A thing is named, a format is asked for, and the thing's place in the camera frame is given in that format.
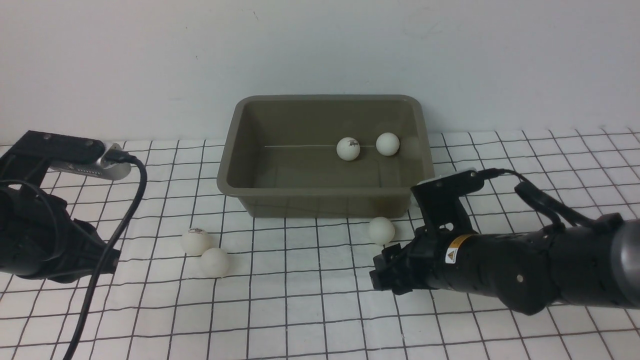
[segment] yellow warning sticker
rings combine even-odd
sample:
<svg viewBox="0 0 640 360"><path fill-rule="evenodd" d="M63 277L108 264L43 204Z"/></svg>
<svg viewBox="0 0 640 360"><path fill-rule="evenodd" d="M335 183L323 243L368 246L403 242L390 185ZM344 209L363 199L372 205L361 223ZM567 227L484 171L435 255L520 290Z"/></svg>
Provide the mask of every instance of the yellow warning sticker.
<svg viewBox="0 0 640 360"><path fill-rule="evenodd" d="M445 257L444 257L445 264L456 263L456 258L458 257L458 249L460 248L460 245L462 245L462 243L465 242L465 240L470 238L471 236L473 236L473 234L460 235L449 244L447 251L445 251Z"/></svg>

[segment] white tablecloth with black grid lines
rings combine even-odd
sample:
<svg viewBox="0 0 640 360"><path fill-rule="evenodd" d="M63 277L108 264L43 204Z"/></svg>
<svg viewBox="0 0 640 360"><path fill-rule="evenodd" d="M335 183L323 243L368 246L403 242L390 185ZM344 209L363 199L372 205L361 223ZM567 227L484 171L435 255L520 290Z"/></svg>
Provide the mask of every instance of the white tablecloth with black grid lines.
<svg viewBox="0 0 640 360"><path fill-rule="evenodd" d="M640 215L640 134L630 129L450 133L429 136L437 175L513 168L590 217ZM253 219L222 195L223 140L131 141L147 164L145 200L100 278L76 359L637 359L640 311L554 305L535 316L450 291L373 291L367 219ZM4 152L9 146L0 147ZM108 238L139 174L110 182L48 173L42 185L72 217ZM492 180L463 199L482 233L534 231L541 218ZM394 219L406 242L422 225ZM232 258L208 279L179 236L214 234ZM0 274L0 359L61 359L88 279L72 284Z"/></svg>

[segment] olive green plastic bin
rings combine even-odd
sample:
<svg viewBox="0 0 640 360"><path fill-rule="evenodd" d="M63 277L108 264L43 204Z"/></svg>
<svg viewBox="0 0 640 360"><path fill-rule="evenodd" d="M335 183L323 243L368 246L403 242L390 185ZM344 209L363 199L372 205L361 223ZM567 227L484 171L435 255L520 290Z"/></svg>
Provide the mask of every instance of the olive green plastic bin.
<svg viewBox="0 0 640 360"><path fill-rule="evenodd" d="M400 150L386 157L376 139L391 132ZM360 142L354 161L338 141ZM254 217L401 217L409 187L433 177L420 103L403 95L255 96L237 106L218 188Z"/></svg>

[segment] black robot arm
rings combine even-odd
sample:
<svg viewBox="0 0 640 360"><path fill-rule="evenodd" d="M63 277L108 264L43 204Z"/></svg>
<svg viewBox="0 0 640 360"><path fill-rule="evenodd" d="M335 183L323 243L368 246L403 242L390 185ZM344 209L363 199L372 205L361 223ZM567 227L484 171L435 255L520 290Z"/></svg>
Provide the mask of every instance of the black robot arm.
<svg viewBox="0 0 640 360"><path fill-rule="evenodd" d="M138 190L106 243L94 226L69 217L63 199L40 189L49 168L120 180L129 174L132 164L140 171ZM116 143L28 131L0 158L0 271L65 283L91 275L64 360L73 357L80 342L100 274L116 270L120 251L113 247L138 208L146 185L144 164Z"/></svg>
<svg viewBox="0 0 640 360"><path fill-rule="evenodd" d="M516 193L551 224L528 234L478 234L460 197L507 173L522 180ZM477 293L527 315L557 301L640 307L640 221L617 213L589 219L511 170L467 170L412 192L425 224L404 248L387 247L374 258L374 289ZM574 226L565 227L561 217Z"/></svg>

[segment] white ping pong ball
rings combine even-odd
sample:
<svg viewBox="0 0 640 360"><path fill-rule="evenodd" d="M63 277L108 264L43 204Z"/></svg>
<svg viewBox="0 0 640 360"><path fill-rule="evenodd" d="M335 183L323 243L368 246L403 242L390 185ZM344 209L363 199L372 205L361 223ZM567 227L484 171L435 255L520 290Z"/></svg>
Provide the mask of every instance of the white ping pong ball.
<svg viewBox="0 0 640 360"><path fill-rule="evenodd" d="M360 143L354 138L344 138L338 142L336 152L344 161L355 160L360 155Z"/></svg>
<svg viewBox="0 0 640 360"><path fill-rule="evenodd" d="M369 223L369 238L378 245L384 245L394 239L396 228L387 218L377 217Z"/></svg>
<svg viewBox="0 0 640 360"><path fill-rule="evenodd" d="M400 140L392 133L384 133L376 140L376 149L384 156L391 156L400 149Z"/></svg>
<svg viewBox="0 0 640 360"><path fill-rule="evenodd" d="M180 246L187 255L200 256L213 247L213 237L206 231L194 227L182 235Z"/></svg>
<svg viewBox="0 0 640 360"><path fill-rule="evenodd" d="M229 270L229 255L213 247L200 256L200 269L208 277L224 277Z"/></svg>

